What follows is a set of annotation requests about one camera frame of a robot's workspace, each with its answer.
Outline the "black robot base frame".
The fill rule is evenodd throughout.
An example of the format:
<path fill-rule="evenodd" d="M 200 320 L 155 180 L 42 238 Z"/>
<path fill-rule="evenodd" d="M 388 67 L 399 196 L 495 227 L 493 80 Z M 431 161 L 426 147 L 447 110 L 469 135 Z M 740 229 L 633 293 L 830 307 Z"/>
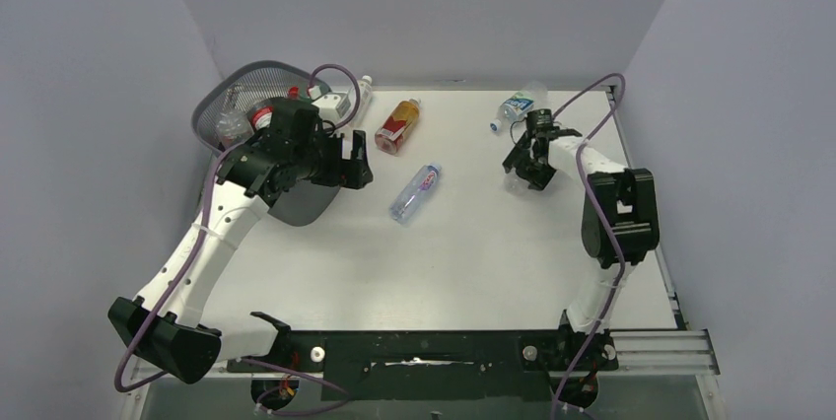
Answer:
<path fill-rule="evenodd" d="M 618 369 L 608 334 L 587 341 L 567 327 L 545 330 L 301 331 L 271 353 L 230 361 L 233 373 L 273 366 L 318 375 L 323 401 L 550 399 L 566 370 L 592 378 Z"/>

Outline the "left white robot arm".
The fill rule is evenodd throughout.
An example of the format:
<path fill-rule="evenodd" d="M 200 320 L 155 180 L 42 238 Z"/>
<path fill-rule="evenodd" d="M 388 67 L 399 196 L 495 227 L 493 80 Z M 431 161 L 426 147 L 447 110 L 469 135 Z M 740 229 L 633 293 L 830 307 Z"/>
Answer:
<path fill-rule="evenodd" d="M 258 327 L 202 322 L 216 283 L 250 230 L 279 198 L 300 182 L 362 189 L 374 179 L 367 134 L 352 132 L 349 154 L 336 127 L 303 100 L 271 99 L 269 125 L 223 151 L 204 183 L 201 210 L 163 267 L 134 297 L 118 297 L 107 318 L 126 352 L 117 365 L 115 388 L 129 392 L 122 377 L 131 357 L 159 368 L 154 380 L 171 375 L 191 385 L 218 362 L 269 354 L 285 325 L 261 312 Z"/>

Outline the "plain clear bottle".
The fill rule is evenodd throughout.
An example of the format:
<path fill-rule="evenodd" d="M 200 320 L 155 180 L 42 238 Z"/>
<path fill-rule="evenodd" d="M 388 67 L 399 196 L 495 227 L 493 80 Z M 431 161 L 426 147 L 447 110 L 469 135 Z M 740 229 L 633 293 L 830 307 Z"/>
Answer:
<path fill-rule="evenodd" d="M 524 196 L 530 193 L 529 182 L 520 177 L 515 170 L 505 175 L 504 188 L 507 192 L 516 196 Z"/>

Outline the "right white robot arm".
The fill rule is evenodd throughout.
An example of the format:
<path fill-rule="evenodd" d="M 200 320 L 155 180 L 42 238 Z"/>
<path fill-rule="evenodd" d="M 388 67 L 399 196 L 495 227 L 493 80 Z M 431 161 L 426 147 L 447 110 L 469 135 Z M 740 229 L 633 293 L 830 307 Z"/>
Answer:
<path fill-rule="evenodd" d="M 565 310 L 571 330 L 554 341 L 556 358 L 577 368 L 593 354 L 588 334 L 609 328 L 611 309 L 634 268 L 660 242 L 655 179 L 651 171 L 620 164 L 579 131 L 557 124 L 547 108 L 528 112 L 522 135 L 502 166 L 511 182 L 543 191 L 558 172 L 575 172 L 584 191 L 581 240 L 597 263 Z"/>

